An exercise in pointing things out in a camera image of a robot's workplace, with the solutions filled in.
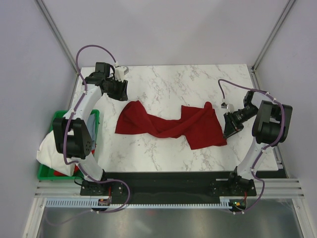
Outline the dark red t shirt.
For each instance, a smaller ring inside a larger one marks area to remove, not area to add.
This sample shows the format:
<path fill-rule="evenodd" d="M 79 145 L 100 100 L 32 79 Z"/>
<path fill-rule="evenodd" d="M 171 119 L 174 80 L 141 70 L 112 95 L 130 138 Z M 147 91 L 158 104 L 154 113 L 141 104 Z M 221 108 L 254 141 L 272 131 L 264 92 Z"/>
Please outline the dark red t shirt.
<path fill-rule="evenodd" d="M 185 136 L 192 150 L 227 144 L 210 102 L 206 102 L 203 108 L 182 106 L 180 119 L 167 120 L 148 114 L 140 101 L 132 101 L 119 115 L 115 133 L 148 133 L 156 138 Z"/>

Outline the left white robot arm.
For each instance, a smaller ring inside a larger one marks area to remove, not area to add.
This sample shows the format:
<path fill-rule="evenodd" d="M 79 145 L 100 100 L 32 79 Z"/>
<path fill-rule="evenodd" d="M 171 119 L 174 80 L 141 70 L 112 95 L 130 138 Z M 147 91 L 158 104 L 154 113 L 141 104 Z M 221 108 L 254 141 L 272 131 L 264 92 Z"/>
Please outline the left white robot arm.
<path fill-rule="evenodd" d="M 53 134 L 58 153 L 63 155 L 66 165 L 76 164 L 85 179 L 92 181 L 92 190 L 103 195 L 109 184 L 103 180 L 104 170 L 92 153 L 93 140 L 87 122 L 97 101 L 107 95 L 117 101 L 127 101 L 125 79 L 128 67 L 97 62 L 95 71 L 83 79 L 83 90 L 72 107 L 63 117 L 53 120 Z"/>

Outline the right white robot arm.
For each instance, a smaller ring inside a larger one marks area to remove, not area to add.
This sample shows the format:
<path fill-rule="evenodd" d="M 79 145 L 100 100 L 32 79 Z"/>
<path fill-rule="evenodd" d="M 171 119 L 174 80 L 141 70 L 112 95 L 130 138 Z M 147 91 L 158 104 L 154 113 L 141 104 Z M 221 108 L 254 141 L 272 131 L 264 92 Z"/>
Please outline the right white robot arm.
<path fill-rule="evenodd" d="M 252 188 L 256 172 L 263 161 L 263 154 L 286 140 L 293 111 L 292 106 L 277 102 L 268 92 L 248 91 L 243 105 L 243 109 L 223 115 L 225 139 L 240 132 L 244 128 L 243 123 L 255 117 L 252 144 L 227 181 L 226 187 L 232 195 Z"/>

